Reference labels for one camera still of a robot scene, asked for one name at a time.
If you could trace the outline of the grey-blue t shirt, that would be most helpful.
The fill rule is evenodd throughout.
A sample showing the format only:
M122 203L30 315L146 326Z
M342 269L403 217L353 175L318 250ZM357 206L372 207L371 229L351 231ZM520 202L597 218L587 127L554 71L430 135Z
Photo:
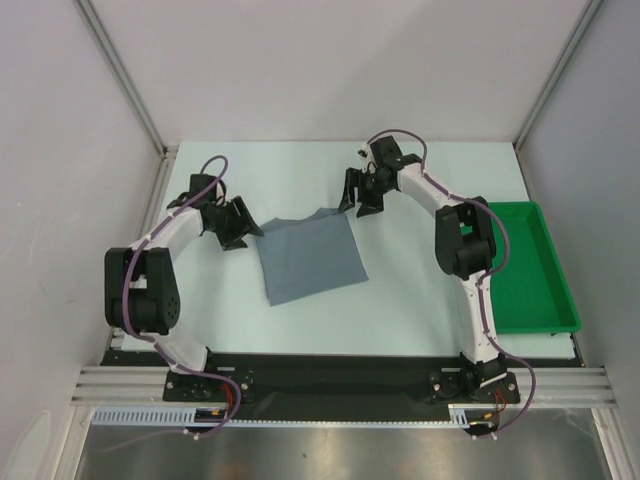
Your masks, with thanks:
M349 220L336 209L274 218L261 229L256 246L272 306L369 280Z

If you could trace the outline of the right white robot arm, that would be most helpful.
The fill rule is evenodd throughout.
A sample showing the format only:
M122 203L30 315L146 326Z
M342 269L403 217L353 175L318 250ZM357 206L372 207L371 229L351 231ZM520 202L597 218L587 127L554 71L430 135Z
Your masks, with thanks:
M417 155L393 155L376 160L358 151L361 168L349 168L338 211L353 208L358 218L384 211L384 196L397 191L417 202L435 222L435 257L441 271L455 278L462 320L461 353L473 364L498 359L499 351L489 336L495 333L488 278L496 256L496 241L486 201L465 199L426 172Z

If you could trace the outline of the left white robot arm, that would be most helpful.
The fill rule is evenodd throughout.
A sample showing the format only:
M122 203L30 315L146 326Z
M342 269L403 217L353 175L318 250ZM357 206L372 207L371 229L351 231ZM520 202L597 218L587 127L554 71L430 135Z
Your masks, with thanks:
M146 235L104 257L104 311L108 325L148 343L175 372L187 374L185 388L199 400L213 398L219 374L206 367L208 348L179 324L181 299L174 261L194 240L211 232L223 250L247 246L260 236L244 200L200 200L169 204L164 218Z

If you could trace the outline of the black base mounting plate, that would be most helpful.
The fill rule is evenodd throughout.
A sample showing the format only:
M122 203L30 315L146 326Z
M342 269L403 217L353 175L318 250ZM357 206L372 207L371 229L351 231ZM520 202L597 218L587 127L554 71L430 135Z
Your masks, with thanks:
M488 404L505 398L515 404L551 374L567 376L578 359L500 358L505 377L486 380L484 367L463 357L222 354L208 356L200 374L173 371L159 354L110 350L95 372L85 371L80 387L107 402L211 403L224 389L238 387L245 404L276 397L336 400L409 400L429 404Z

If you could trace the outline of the green plastic tray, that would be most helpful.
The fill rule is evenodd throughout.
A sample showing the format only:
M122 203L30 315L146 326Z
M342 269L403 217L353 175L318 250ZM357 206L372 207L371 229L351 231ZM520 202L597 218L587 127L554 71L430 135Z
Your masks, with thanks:
M506 267L490 280L499 334L575 333L581 328L544 216L534 202L493 202L510 242Z

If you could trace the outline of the left aluminium corner post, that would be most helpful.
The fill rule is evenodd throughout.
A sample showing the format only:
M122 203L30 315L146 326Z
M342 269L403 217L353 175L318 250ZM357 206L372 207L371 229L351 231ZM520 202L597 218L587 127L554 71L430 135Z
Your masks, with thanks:
M153 121L151 114L139 92L125 62L102 20L93 1L73 0L72 4L76 8L89 35L93 39L98 52L103 57L107 68L111 72L117 86L121 90L125 101L129 104L132 113L138 121L145 137L152 145L154 151L163 158L167 152L167 146L161 138L158 128Z

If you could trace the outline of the aluminium corner post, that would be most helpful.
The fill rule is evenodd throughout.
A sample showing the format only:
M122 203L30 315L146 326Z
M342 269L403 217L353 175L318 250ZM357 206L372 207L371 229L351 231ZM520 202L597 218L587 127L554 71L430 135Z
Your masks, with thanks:
M524 147L530 133L551 100L555 90L559 87L572 60L578 53L592 25L605 5L606 1L604 0L589 0L585 3L549 74L543 82L541 90L514 137L512 146L516 154L519 154Z
M76 8L89 35L93 39L98 52L103 57L107 68L111 72L117 86L121 90L125 101L129 104L132 113L138 121L145 137L152 145L154 151L163 158L167 152L167 146L161 138L158 128L153 121L151 114L139 92L125 62L102 20L93 1L73 0L72 4Z

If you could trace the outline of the aluminium frame rail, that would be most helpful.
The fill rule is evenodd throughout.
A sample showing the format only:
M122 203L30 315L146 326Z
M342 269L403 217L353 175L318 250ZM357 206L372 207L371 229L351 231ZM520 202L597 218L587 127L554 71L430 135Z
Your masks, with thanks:
M73 405L158 405L167 367L89 366L81 370ZM617 401L603 368L539 368L534 408L614 408Z

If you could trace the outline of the right aluminium corner post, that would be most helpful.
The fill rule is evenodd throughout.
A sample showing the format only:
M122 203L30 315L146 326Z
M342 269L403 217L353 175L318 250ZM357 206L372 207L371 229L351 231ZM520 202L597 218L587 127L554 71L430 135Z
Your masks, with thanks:
M578 53L592 25L605 5L606 1L604 0L589 0L585 3L549 74L543 82L541 90L514 137L512 146L516 154L519 154L524 147L530 133L551 100L555 90L559 87L572 60Z

